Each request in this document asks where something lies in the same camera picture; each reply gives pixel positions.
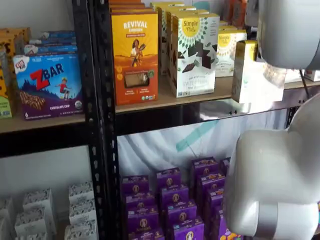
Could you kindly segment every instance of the woman illustration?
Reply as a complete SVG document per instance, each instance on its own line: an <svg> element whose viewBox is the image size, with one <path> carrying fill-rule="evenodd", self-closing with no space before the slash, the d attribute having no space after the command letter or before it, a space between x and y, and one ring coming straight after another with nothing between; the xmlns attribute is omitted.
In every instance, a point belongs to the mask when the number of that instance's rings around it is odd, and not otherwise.
<svg viewBox="0 0 320 240"><path fill-rule="evenodd" d="M132 67L141 66L140 57L143 57L142 50L139 49L139 40L135 39L132 43L132 50L130 57L134 57Z"/></svg>

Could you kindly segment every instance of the product packaging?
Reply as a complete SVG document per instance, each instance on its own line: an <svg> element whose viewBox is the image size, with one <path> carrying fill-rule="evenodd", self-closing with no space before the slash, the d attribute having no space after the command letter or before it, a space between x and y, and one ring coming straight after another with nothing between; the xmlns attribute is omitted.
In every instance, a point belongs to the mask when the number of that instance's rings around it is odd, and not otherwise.
<svg viewBox="0 0 320 240"><path fill-rule="evenodd" d="M258 54L256 40L236 44L232 98L241 104L282 101L287 70L255 61Z"/></svg>
<svg viewBox="0 0 320 240"><path fill-rule="evenodd" d="M172 226L171 240L203 240L205 224L201 217Z"/></svg>
<svg viewBox="0 0 320 240"><path fill-rule="evenodd" d="M170 85L177 98L214 91L219 21L214 13L172 17Z"/></svg>
<svg viewBox="0 0 320 240"><path fill-rule="evenodd" d="M131 209L127 215L129 238L142 232L154 230L159 225L159 212L156 205Z"/></svg>
<svg viewBox="0 0 320 240"><path fill-rule="evenodd" d="M76 52L45 52L13 58L26 120L83 112L82 83Z"/></svg>
<svg viewBox="0 0 320 240"><path fill-rule="evenodd" d="M125 196L126 209L144 208L156 204L155 195L152 192L139 192Z"/></svg>
<svg viewBox="0 0 320 240"><path fill-rule="evenodd" d="M157 185L158 193L161 191L162 188L168 188L173 185L180 185L180 184L181 184L181 172L178 167L158 171L156 173L156 185Z"/></svg>
<svg viewBox="0 0 320 240"><path fill-rule="evenodd" d="M87 221L97 221L96 205L93 199L85 200L69 207L70 224L80 224Z"/></svg>
<svg viewBox="0 0 320 240"><path fill-rule="evenodd" d="M16 217L14 228L18 237L38 233L51 233L44 207L37 207L19 213Z"/></svg>
<svg viewBox="0 0 320 240"><path fill-rule="evenodd" d="M125 176L122 179L122 193L124 195L148 193L149 192L149 176Z"/></svg>
<svg viewBox="0 0 320 240"><path fill-rule="evenodd" d="M215 76L231 77L234 75L237 42L246 40L246 30L220 30L216 57Z"/></svg>
<svg viewBox="0 0 320 240"><path fill-rule="evenodd" d="M112 13L117 105L158 98L158 16L155 11Z"/></svg>
<svg viewBox="0 0 320 240"><path fill-rule="evenodd" d="M77 204L95 198L92 181L69 186L69 202Z"/></svg>

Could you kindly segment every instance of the black cable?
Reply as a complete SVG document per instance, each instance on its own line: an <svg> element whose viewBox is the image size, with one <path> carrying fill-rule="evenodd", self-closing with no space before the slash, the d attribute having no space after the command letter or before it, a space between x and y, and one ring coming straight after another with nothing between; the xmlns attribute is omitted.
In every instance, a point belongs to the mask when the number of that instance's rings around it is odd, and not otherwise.
<svg viewBox="0 0 320 240"><path fill-rule="evenodd" d="M306 84L306 79L305 79L304 75L302 74L302 70L301 69L299 70L299 73L300 73L300 77L301 77L301 80L302 80L302 83L303 83L303 87L304 87L304 90L305 90L306 98L309 99L310 95L309 95L308 87L307 87L307 84Z"/></svg>

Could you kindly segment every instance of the white box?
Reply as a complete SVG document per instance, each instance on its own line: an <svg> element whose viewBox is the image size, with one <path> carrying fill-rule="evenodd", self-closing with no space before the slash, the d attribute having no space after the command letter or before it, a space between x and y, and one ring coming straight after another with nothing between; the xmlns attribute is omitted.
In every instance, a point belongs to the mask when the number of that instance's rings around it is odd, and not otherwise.
<svg viewBox="0 0 320 240"><path fill-rule="evenodd" d="M97 221L95 200L90 199L77 204L71 204L69 209L70 224L79 224L91 220Z"/></svg>
<svg viewBox="0 0 320 240"><path fill-rule="evenodd" d="M320 81L320 71L316 70L305 70L304 76L306 79L309 79L313 82Z"/></svg>
<svg viewBox="0 0 320 240"><path fill-rule="evenodd" d="M23 210L44 207L52 234L57 234L56 214L54 212L52 191L50 188L40 191L28 192L23 198Z"/></svg>
<svg viewBox="0 0 320 240"><path fill-rule="evenodd" d="M69 187L70 204L76 204L94 198L95 194L92 181L86 181L81 184L74 184Z"/></svg>
<svg viewBox="0 0 320 240"><path fill-rule="evenodd" d="M98 235L97 222L91 220L67 226L64 240L98 240Z"/></svg>
<svg viewBox="0 0 320 240"><path fill-rule="evenodd" d="M15 232L18 237L51 233L44 207L34 208L16 216Z"/></svg>

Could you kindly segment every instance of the cartoon child illustration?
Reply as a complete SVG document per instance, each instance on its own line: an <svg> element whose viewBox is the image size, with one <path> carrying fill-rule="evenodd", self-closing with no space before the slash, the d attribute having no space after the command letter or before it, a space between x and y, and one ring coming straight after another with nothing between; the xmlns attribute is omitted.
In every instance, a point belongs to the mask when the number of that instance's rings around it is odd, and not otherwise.
<svg viewBox="0 0 320 240"><path fill-rule="evenodd" d="M72 89L71 87L67 87L67 81L68 81L67 78L63 77L62 83L55 86L55 87L60 87L60 93L64 94L63 99L65 99L65 100L67 100L69 97L70 91L68 89L70 89L70 90Z"/></svg>

